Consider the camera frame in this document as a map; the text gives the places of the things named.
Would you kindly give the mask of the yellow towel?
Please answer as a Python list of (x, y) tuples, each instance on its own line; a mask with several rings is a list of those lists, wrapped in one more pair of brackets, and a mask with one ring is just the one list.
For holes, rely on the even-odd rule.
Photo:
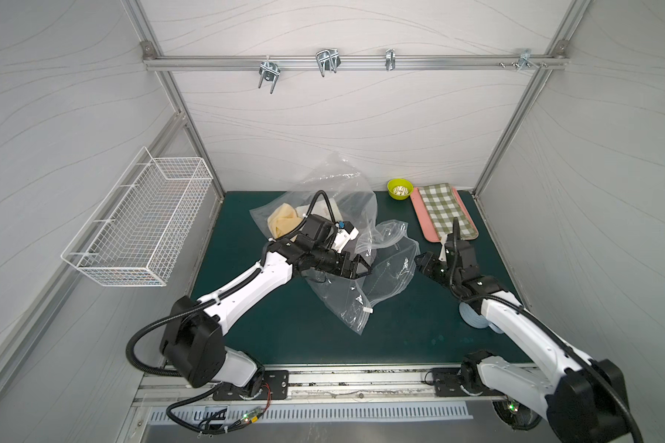
[(293, 231), (303, 222), (306, 211), (304, 206), (294, 208), (288, 203), (279, 206), (267, 219), (272, 238), (277, 239)]

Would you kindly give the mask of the clear plastic vacuum bag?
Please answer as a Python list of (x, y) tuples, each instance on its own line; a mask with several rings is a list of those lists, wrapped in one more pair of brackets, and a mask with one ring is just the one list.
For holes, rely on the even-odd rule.
[(314, 194), (323, 190), (335, 199), (345, 222), (359, 230), (358, 239), (347, 250), (365, 258), (371, 274), (356, 280), (319, 271), (303, 271), (310, 288), (345, 326), (362, 334), (373, 308), (402, 291), (415, 275), (414, 258), (419, 243), (407, 235), (408, 223), (377, 221), (375, 193), (363, 173), (339, 154), (332, 154), (291, 190), (249, 213), (260, 231), (272, 238), (268, 217), (283, 203), (308, 210)]

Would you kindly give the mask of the white patterned towel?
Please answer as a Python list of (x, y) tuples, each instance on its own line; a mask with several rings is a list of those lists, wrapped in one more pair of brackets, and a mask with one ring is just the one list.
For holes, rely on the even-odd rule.
[(330, 199), (330, 205), (327, 205), (323, 198), (319, 198), (313, 207), (312, 214), (319, 215), (328, 220), (331, 219), (331, 216), (334, 216), (334, 219), (337, 222), (343, 221), (344, 219), (336, 204), (335, 199)]

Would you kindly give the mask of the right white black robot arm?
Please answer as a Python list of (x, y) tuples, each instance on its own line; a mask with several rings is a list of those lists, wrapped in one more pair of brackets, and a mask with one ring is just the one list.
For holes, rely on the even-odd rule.
[(483, 320), (500, 330), (535, 365), (526, 369), (485, 351), (469, 354), (459, 372), (466, 393), (502, 393), (546, 420), (563, 442), (612, 442), (625, 435), (642, 441), (617, 365), (574, 348), (498, 279), (482, 274), (471, 243), (454, 238), (443, 252), (416, 256), (417, 271), (452, 293), (466, 323)]

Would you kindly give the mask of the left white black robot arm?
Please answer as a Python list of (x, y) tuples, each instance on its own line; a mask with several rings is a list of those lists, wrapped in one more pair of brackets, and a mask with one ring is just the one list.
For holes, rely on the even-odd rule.
[(297, 272), (317, 271), (347, 280), (369, 275), (371, 265), (347, 248), (359, 235), (350, 221), (334, 223), (315, 214), (306, 217), (297, 232), (269, 240), (260, 261), (229, 284), (196, 301), (183, 297), (175, 302), (161, 354), (191, 387), (223, 382), (256, 391), (260, 365), (246, 353), (228, 348), (225, 335)]

